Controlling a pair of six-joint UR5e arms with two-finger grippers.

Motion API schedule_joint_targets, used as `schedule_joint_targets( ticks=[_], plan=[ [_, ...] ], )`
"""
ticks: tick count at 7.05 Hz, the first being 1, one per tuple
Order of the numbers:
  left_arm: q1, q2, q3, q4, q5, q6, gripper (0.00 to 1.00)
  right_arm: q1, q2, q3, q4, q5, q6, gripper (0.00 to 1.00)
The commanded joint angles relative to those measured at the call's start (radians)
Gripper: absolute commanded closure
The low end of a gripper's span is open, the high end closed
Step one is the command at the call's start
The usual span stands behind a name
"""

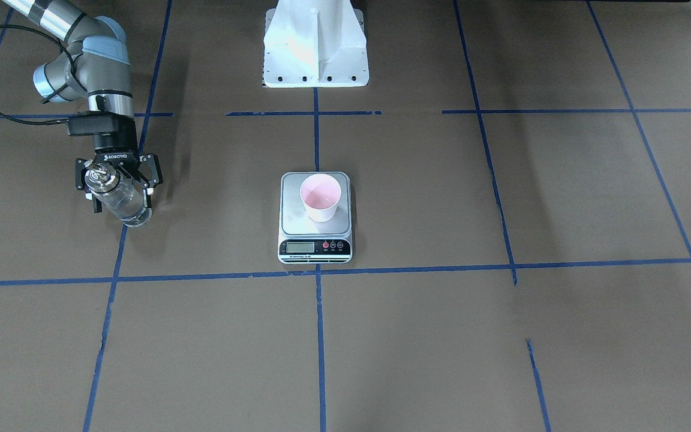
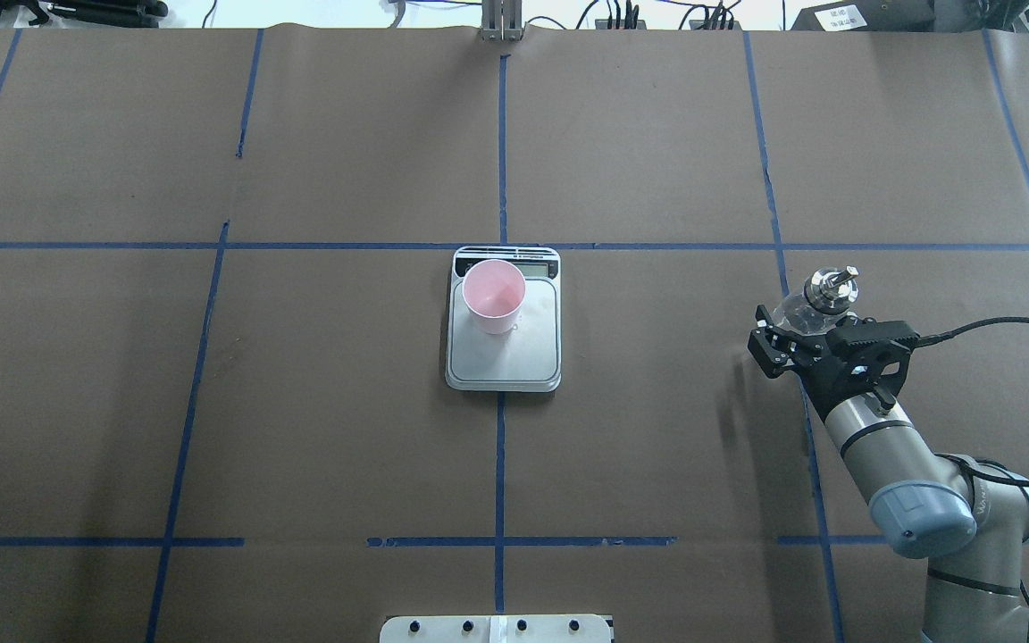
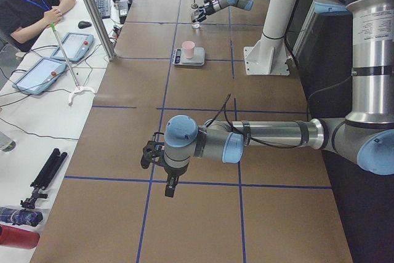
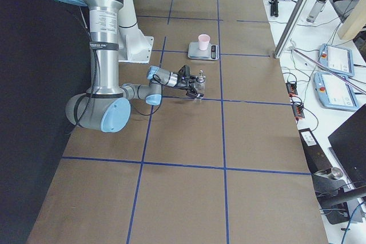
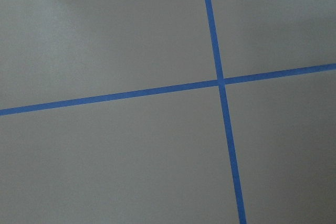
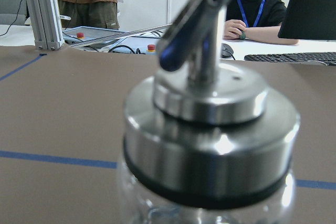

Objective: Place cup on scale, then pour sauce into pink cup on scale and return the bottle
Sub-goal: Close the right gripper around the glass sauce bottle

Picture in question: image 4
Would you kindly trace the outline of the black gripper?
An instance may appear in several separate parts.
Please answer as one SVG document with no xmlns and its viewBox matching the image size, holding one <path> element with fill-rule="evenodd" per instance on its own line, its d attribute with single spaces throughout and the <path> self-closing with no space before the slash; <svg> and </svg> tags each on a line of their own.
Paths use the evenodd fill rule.
<svg viewBox="0 0 366 244">
<path fill-rule="evenodd" d="M 186 90 L 186 96 L 189 98 L 203 98 L 204 93 L 197 91 L 196 89 L 188 89 L 190 82 L 195 82 L 197 80 L 196 75 L 190 74 L 190 67 L 183 66 L 177 72 L 177 83 L 174 88 Z"/>
</svg>

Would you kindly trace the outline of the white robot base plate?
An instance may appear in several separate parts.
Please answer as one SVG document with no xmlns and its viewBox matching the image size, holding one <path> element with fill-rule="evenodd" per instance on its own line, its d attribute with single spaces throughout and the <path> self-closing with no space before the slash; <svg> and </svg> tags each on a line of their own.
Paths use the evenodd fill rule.
<svg viewBox="0 0 366 244">
<path fill-rule="evenodd" d="M 143 36 L 137 42 L 126 36 L 125 42 L 120 44 L 118 61 L 123 63 L 148 64 L 152 53 L 154 37 Z"/>
</svg>

